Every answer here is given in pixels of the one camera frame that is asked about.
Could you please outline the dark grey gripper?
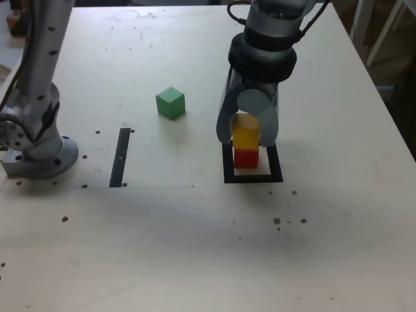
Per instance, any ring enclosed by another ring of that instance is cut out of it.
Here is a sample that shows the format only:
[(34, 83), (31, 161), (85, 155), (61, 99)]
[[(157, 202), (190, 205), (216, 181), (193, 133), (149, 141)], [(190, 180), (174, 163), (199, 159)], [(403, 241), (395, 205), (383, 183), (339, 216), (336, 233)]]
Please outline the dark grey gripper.
[(279, 132), (278, 84), (253, 81), (229, 70), (216, 121), (216, 135), (223, 144), (231, 140), (231, 124), (238, 110), (256, 117), (262, 146), (276, 143)]

